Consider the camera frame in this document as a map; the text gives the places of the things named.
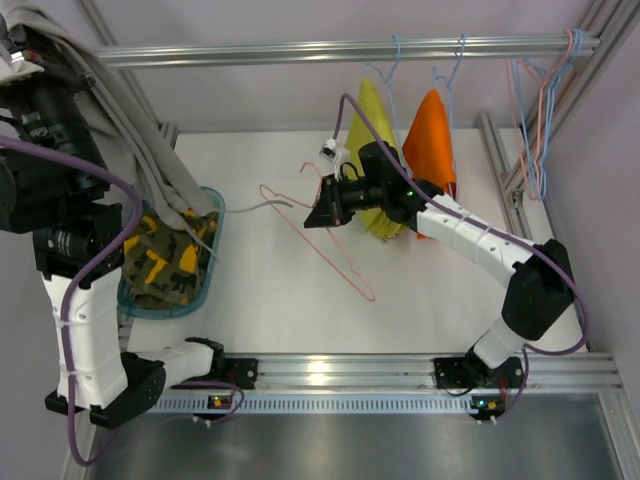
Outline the camouflage trousers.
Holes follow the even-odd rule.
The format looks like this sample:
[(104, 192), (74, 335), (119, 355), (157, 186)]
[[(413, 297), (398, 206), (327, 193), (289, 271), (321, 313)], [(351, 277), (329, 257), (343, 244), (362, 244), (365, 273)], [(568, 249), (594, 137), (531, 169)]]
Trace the camouflage trousers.
[(172, 229), (151, 208), (124, 242), (122, 281), (130, 306), (161, 311), (187, 307), (200, 295), (211, 259), (218, 214), (182, 215)]

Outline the grey trousers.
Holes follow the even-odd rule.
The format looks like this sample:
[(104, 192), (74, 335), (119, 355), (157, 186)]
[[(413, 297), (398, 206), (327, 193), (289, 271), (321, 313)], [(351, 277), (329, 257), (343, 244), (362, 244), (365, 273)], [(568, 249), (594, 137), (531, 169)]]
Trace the grey trousers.
[(181, 230), (183, 215), (189, 210), (199, 217), (225, 210), (215, 206), (156, 122), (94, 49), (29, 1), (3, 1), (1, 15), (9, 28), (25, 27), (42, 35), (56, 53), (94, 78), (95, 86), (80, 95), (79, 107), (98, 136), (107, 168), (134, 185), (165, 224)]

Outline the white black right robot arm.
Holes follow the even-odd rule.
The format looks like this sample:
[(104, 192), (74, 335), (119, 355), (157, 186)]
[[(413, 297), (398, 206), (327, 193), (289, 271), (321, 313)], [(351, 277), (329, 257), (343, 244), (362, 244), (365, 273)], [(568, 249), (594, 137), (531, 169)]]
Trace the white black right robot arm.
[(572, 305), (572, 274), (566, 248), (556, 240), (535, 244), (486, 224), (442, 188), (411, 179), (387, 142), (361, 147), (361, 173), (325, 175), (307, 229), (349, 223), (359, 211), (380, 209), (392, 221), (448, 244), (505, 287), (498, 319), (459, 363), (471, 386), (494, 380), (503, 364), (539, 340)]

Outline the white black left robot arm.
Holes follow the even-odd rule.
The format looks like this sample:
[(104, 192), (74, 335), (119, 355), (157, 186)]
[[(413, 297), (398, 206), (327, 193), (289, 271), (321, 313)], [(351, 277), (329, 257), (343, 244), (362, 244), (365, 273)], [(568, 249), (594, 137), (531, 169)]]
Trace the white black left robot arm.
[(75, 97), (92, 87), (42, 36), (1, 36), (1, 118), (16, 130), (1, 143), (1, 228), (30, 234), (52, 304), (60, 379), (50, 411), (115, 429), (162, 393), (218, 373), (222, 346), (190, 337), (157, 353), (121, 350), (117, 288), (131, 225), (103, 197), (117, 184)]

